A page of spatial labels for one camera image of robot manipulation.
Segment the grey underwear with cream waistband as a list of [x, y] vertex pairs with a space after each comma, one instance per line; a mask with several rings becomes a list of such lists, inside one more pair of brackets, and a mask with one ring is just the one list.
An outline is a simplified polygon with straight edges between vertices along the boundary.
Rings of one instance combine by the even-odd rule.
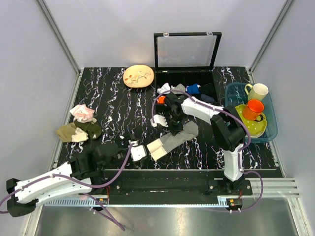
[[183, 126], [183, 130], [177, 133], [175, 136], [173, 136], [171, 133], [167, 133], [164, 136], [149, 143], [147, 145], [147, 149], [151, 157], [157, 161], [186, 141], [196, 138], [198, 133], [198, 125], [193, 121], [190, 121], [186, 123]]

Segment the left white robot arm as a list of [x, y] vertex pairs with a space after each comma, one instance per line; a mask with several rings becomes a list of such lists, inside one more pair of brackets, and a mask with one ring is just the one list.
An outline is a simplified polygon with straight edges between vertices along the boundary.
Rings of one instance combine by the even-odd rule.
[[1, 200], [1, 213], [20, 217], [60, 197], [75, 194], [102, 194], [122, 173], [129, 158], [139, 161], [146, 156], [145, 147], [133, 136], [121, 144], [105, 142], [94, 150], [81, 153], [40, 176], [6, 182], [8, 195]]

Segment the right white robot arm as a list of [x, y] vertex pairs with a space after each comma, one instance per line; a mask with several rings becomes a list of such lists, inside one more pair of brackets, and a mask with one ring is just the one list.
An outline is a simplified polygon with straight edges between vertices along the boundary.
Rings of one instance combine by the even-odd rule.
[[244, 179], [242, 168], [242, 152], [249, 144], [245, 142], [249, 135], [248, 129], [241, 121], [234, 107], [219, 107], [210, 105], [187, 95], [176, 95], [169, 93], [165, 100], [169, 107], [169, 116], [166, 118], [167, 126], [172, 135], [177, 135], [184, 130], [183, 117], [193, 116], [209, 123], [212, 127], [215, 141], [224, 156], [224, 191], [229, 195], [234, 195], [241, 189]]

